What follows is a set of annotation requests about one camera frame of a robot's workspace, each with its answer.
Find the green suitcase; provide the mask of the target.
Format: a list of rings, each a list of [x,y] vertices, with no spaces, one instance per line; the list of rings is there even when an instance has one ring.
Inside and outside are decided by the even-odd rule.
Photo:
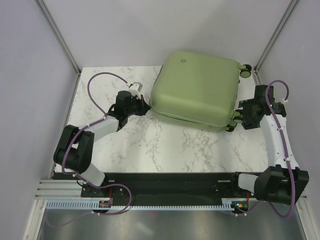
[[[237,60],[177,50],[165,59],[149,105],[162,121],[223,131],[235,111],[240,79]]]

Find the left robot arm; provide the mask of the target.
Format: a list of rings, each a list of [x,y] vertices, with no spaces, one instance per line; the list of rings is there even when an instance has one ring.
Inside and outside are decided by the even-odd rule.
[[[101,138],[120,131],[131,116],[144,116],[151,109],[144,96],[137,91],[119,91],[115,103],[103,117],[82,127],[64,127],[53,161],[70,174],[83,181],[81,197],[104,198],[113,188],[127,190],[122,184],[108,183],[108,177],[92,163],[94,143]]]

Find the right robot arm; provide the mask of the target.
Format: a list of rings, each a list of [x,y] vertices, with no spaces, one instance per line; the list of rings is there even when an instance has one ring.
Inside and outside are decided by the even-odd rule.
[[[287,113],[274,98],[274,87],[257,85],[254,97],[239,103],[242,127],[262,130],[268,157],[268,166],[259,175],[240,173],[229,184],[235,197],[246,191],[257,200],[285,205],[295,204],[309,182],[309,173],[297,163],[287,133]]]

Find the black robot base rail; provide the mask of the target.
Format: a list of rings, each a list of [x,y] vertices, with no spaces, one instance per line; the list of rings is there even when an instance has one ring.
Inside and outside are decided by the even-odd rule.
[[[223,199],[247,201],[253,194],[237,186],[236,175],[221,173],[107,173],[106,187],[82,187],[83,198],[108,198],[113,206],[188,207],[222,206]]]

